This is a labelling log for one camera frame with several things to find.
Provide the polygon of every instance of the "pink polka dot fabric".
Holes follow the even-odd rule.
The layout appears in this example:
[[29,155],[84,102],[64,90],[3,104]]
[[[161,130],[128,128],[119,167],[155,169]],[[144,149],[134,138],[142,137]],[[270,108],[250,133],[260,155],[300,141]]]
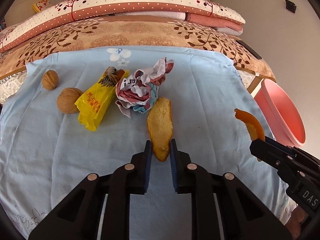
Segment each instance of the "pink polka dot fabric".
[[0,53],[52,28],[103,14],[134,11],[188,12],[222,18],[236,24],[245,20],[236,11],[207,0],[67,0],[16,26],[0,39]]

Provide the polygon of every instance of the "blue cloth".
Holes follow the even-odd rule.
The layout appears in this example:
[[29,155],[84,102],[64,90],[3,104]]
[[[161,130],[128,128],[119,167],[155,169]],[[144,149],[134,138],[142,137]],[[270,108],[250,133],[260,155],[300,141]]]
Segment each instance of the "blue cloth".
[[[59,52],[27,65],[28,77],[8,98],[1,113],[0,201],[25,237],[87,174],[112,173],[144,149],[149,139],[147,114],[129,119],[116,104],[90,132],[77,114],[62,114],[56,105],[61,90],[86,91],[109,66],[134,72],[152,67],[161,57],[174,59],[173,70],[159,90],[171,100],[173,137],[178,149],[207,171],[234,173],[277,216],[287,205],[285,184],[276,170],[250,154],[250,137],[234,109],[254,114],[272,136],[258,105],[235,75],[230,59],[205,50],[123,46],[125,61],[111,61],[106,47]],[[43,89],[49,70],[59,75],[58,87]],[[130,239],[191,239],[191,197],[177,195],[170,161],[154,157],[144,196],[132,195]]]

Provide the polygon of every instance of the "white lettering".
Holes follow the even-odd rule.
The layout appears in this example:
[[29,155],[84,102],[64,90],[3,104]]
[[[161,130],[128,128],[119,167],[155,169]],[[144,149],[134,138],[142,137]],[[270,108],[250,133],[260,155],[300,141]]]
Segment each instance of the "white lettering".
[[303,194],[303,197],[306,198],[308,195],[309,195],[309,191],[306,191],[306,192]]
[[313,202],[313,206],[315,206],[316,204],[317,204],[317,202],[318,202],[318,200],[317,199],[315,199],[315,201]]
[[311,203],[312,198],[313,198],[313,196],[311,196],[310,198],[308,198],[307,201],[309,201],[309,203]]

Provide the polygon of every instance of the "human hand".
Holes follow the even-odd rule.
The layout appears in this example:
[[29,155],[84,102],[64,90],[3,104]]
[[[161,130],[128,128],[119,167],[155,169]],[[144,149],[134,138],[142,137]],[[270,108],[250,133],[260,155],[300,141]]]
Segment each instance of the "human hand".
[[289,221],[285,224],[286,228],[292,235],[293,240],[296,240],[301,234],[301,222],[306,217],[307,213],[297,206],[291,213]]

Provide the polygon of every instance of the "bed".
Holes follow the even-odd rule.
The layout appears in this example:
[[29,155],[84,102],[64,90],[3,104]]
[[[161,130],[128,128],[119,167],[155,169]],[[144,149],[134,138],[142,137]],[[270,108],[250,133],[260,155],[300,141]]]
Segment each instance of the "bed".
[[[23,237],[87,174],[112,173],[148,139],[147,115],[129,119],[114,103],[97,131],[86,130],[76,114],[57,109],[61,90],[85,91],[108,66],[132,73],[162,57],[175,61],[160,96],[172,101],[178,148],[209,172],[234,173],[283,223],[288,220],[295,203],[286,184],[250,154],[250,137],[233,112],[254,114],[272,137],[246,88],[255,77],[275,77],[239,37],[199,23],[220,18],[245,22],[232,9],[203,0],[68,0],[7,30],[0,40],[0,78],[27,76],[1,113],[0,203]],[[121,56],[124,50],[129,57]],[[41,84],[49,69],[60,77],[52,91]],[[189,196],[175,195],[170,177],[168,161],[153,158],[143,206],[132,197],[131,239],[191,238]]]

